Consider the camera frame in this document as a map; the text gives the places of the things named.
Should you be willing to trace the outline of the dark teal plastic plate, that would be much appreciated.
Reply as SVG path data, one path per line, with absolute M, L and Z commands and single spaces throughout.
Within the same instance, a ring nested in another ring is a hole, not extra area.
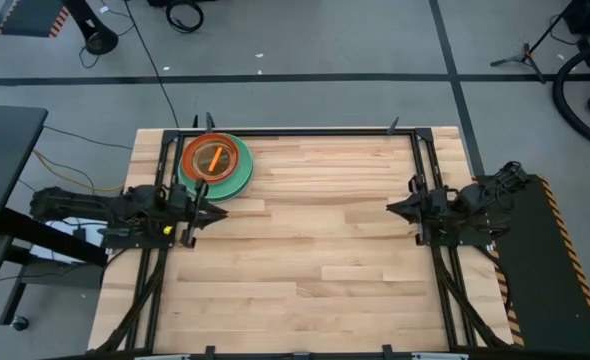
M 206 198 L 215 203 L 226 202 L 241 195 L 253 178 L 253 171 L 242 175 L 236 173 L 222 183 L 209 186 Z

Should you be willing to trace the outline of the black tripod stand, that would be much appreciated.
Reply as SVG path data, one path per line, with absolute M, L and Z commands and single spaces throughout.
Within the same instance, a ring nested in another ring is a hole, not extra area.
M 504 64 L 508 63 L 520 63 L 523 65 L 529 66 L 535 73 L 537 80 L 541 84 L 545 84 L 546 80 L 544 78 L 543 73 L 541 72 L 540 68 L 536 64 L 535 60 L 533 59 L 533 54 L 535 50 L 541 45 L 541 43 L 552 33 L 553 29 L 557 26 L 557 24 L 561 21 L 564 15 L 566 15 L 572 7 L 572 2 L 563 9 L 561 13 L 558 15 L 554 15 L 552 17 L 552 21 L 544 31 L 544 33 L 539 37 L 539 39 L 535 42 L 534 45 L 530 45 L 529 43 L 524 43 L 522 46 L 522 50 L 518 55 L 496 60 L 490 63 L 491 67 L 499 67 Z

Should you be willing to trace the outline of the black stand base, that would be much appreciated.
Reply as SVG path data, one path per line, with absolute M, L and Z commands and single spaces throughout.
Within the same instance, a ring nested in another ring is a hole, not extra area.
M 93 12 L 86 0 L 61 0 L 84 38 L 84 48 L 92 55 L 104 55 L 118 44 L 118 35 Z

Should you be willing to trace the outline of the black table frame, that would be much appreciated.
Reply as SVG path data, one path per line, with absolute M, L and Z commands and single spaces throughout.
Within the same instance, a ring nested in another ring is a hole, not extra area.
M 138 344 L 157 353 L 443 351 L 433 257 L 389 212 L 418 169 L 471 176 L 454 127 L 253 128 L 228 216 L 166 255 Z

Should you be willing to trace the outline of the black mat with hazard stripes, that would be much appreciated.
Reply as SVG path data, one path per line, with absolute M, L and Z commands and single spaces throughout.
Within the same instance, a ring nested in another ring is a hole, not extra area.
M 511 297 L 515 348 L 506 360 L 590 360 L 590 287 L 548 182 L 532 175 L 512 196 L 495 241 Z
M 61 0 L 14 0 L 0 24 L 0 35 L 55 38 L 69 15 Z

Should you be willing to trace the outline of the white floor plate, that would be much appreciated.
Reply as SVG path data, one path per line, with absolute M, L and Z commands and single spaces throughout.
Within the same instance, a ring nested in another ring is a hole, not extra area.
M 104 236 L 100 233 L 100 231 L 107 227 L 107 223 L 104 221 L 92 221 L 90 219 L 74 217 L 65 218 L 64 220 L 50 220 L 46 222 L 46 225 L 69 235 L 83 239 L 85 242 L 96 247 L 100 247 L 102 245 Z M 54 260 L 60 263 L 83 263 L 83 260 L 66 256 L 38 245 L 31 246 L 30 254 L 41 259 Z

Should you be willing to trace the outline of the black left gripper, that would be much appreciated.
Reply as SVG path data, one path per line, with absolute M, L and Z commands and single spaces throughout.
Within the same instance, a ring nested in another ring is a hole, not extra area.
M 173 185 L 170 191 L 170 222 L 175 226 L 179 223 L 187 224 L 187 227 L 179 234 L 179 242 L 186 248 L 195 246 L 197 229 L 204 229 L 228 217 L 227 210 L 206 201 L 208 184 L 203 179 L 196 183 L 195 191 L 196 194 L 191 196 L 186 187 L 179 184 Z

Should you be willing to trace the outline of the black desk leg frame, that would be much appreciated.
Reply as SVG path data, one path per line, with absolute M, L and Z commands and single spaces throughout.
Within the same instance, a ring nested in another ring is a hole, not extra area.
M 26 265 L 32 259 L 28 249 L 11 249 L 14 239 L 81 260 L 84 265 L 104 267 L 108 261 L 108 255 L 102 248 L 4 208 L 0 211 L 0 269 L 5 261 Z

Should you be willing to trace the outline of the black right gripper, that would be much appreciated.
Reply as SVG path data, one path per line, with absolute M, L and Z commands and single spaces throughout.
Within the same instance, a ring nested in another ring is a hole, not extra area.
M 387 210 L 418 225 L 418 245 L 444 245 L 448 236 L 446 190 L 428 190 L 419 175 L 409 180 L 408 187 L 411 195 L 404 200 L 387 204 Z

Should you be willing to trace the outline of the green plastic plate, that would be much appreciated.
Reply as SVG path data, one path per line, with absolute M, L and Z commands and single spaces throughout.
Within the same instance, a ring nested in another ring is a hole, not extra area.
M 233 176 L 236 173 L 241 173 L 242 175 L 245 175 L 245 174 L 248 174 L 250 171 L 254 172 L 253 156 L 250 151 L 250 148 L 240 138 L 238 138 L 234 135 L 231 135 L 231 134 L 226 134 L 226 135 L 231 137 L 232 140 L 235 142 L 235 144 L 238 146 L 239 155 L 240 155 L 236 170 L 234 171 L 234 173 L 231 176 Z M 195 138 L 188 139 L 187 145 L 190 143 L 191 140 L 193 140 Z M 181 160 L 182 160 L 183 152 L 184 152 L 184 150 L 182 151 L 179 164 L 176 166 L 178 180 L 179 180 L 179 182 L 181 182 L 183 185 L 185 185 L 187 187 L 187 190 L 192 195 L 195 195 L 196 194 L 195 186 L 199 180 L 194 181 L 184 174 L 184 172 L 181 168 Z

